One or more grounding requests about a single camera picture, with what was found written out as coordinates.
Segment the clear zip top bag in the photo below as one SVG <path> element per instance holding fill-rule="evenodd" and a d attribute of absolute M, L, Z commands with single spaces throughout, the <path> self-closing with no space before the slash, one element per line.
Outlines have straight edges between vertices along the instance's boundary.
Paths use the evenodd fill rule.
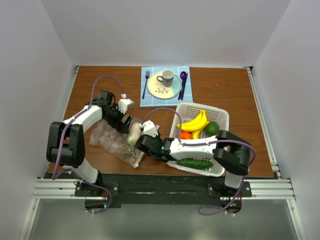
<path fill-rule="evenodd" d="M 141 119 L 134 117 L 129 125 L 129 130 L 133 123 L 140 124 L 141 122 Z M 136 148 L 135 156 L 127 154 L 127 137 L 128 134 L 117 132 L 114 128 L 109 126 L 106 120 L 101 120 L 98 122 L 97 127 L 93 129 L 89 143 L 93 146 L 103 147 L 109 153 L 136 169 L 145 154 Z"/>

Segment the orange felt fake food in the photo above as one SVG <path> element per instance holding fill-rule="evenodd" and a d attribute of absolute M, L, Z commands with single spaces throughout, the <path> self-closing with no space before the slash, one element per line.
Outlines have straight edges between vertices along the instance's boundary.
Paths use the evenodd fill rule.
<path fill-rule="evenodd" d="M 181 140 L 192 140 L 193 139 L 192 133 L 187 132 L 187 131 L 182 131 L 179 136 L 180 136 Z"/>

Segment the pale white-green fake vegetable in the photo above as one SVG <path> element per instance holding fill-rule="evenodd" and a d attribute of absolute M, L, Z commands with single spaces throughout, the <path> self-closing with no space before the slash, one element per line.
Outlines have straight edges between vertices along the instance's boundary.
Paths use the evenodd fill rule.
<path fill-rule="evenodd" d="M 140 135 L 141 135 L 140 124 L 138 122 L 135 122 L 132 124 L 127 136 L 128 147 L 126 149 L 126 153 L 132 157 L 135 156 L 135 144 L 137 143 Z"/>

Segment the dark green felt cucumber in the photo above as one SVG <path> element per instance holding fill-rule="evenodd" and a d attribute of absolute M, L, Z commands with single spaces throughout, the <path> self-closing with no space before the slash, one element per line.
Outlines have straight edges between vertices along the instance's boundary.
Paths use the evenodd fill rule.
<path fill-rule="evenodd" d="M 208 169 L 213 166 L 213 163 L 208 160 L 202 160 L 202 159 L 194 159 L 194 158 L 184 158 L 179 159 L 177 161 L 177 164 L 179 166 L 202 170 L 202 169 Z"/>

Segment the white perforated plastic basket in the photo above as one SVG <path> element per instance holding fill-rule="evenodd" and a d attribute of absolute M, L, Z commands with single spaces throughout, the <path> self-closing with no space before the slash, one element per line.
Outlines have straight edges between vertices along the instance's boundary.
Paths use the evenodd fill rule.
<path fill-rule="evenodd" d="M 195 119 L 201 110 L 205 111 L 208 121 L 216 122 L 219 125 L 220 130 L 229 130 L 229 114 L 224 109 L 193 102 L 182 102 L 176 107 L 176 112 L 184 123 Z M 204 160 L 212 162 L 213 166 L 206 169 L 194 169 L 178 165 L 175 160 L 169 161 L 167 165 L 177 170 L 209 177 L 221 177 L 225 173 L 225 169 L 215 159 L 204 158 Z"/>

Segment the yellow fake banana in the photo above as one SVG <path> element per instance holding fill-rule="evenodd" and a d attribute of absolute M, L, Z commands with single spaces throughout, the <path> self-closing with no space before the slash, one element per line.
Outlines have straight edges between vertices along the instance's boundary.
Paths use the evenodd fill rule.
<path fill-rule="evenodd" d="M 198 116 L 194 118 L 192 121 L 184 122 L 182 124 L 177 124 L 176 128 L 181 129 L 184 132 L 195 132 L 201 129 L 202 127 L 204 127 L 206 122 L 207 122 L 206 111 L 202 109 L 198 114 Z"/>

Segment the green felt fake food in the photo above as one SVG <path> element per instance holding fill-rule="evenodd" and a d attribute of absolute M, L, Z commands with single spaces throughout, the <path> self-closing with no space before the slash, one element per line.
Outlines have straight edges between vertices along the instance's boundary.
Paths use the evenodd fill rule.
<path fill-rule="evenodd" d="M 208 137 L 216 136 L 220 130 L 220 127 L 217 122 L 215 121 L 210 121 L 206 126 L 205 126 L 205 133 L 207 134 Z"/>

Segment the small yellow banana bunch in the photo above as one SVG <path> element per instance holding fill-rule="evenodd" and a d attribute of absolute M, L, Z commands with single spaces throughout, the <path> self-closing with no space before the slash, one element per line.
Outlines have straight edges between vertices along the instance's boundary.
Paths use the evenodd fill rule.
<path fill-rule="evenodd" d="M 202 128 L 200 128 L 200 129 L 198 129 L 198 130 L 196 130 L 196 131 L 190 132 L 190 133 L 192 133 L 193 139 L 198 139 L 198 138 L 199 138 L 199 135 L 200 135 L 201 131 L 206 127 L 206 125 L 207 125 L 209 122 L 210 122 L 210 121 L 206 121 L 205 125 L 204 125 Z"/>

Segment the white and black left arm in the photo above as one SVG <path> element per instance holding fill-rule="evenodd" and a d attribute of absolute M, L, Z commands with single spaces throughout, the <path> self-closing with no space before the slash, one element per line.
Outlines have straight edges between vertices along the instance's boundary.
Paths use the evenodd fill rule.
<path fill-rule="evenodd" d="M 100 91 L 96 99 L 91 99 L 83 109 L 73 117 L 50 124 L 46 159 L 56 167 L 81 180 L 80 189 L 85 189 L 91 196 L 107 193 L 104 188 L 102 174 L 86 160 L 85 132 L 95 123 L 105 120 L 107 124 L 120 134 L 127 134 L 132 121 L 125 116 L 133 105 L 133 100 L 122 94 L 116 100 L 113 93 Z"/>

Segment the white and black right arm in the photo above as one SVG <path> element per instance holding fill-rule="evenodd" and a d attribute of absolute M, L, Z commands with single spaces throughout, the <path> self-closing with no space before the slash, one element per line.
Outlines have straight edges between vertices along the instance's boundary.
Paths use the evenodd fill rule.
<path fill-rule="evenodd" d="M 187 158 L 217 161 L 226 170 L 222 189 L 230 197 L 241 190 L 244 177 L 254 160 L 251 153 L 254 157 L 257 154 L 250 143 L 227 130 L 220 130 L 211 137 L 188 140 L 172 137 L 162 139 L 159 134 L 143 134 L 134 147 L 164 163 Z"/>

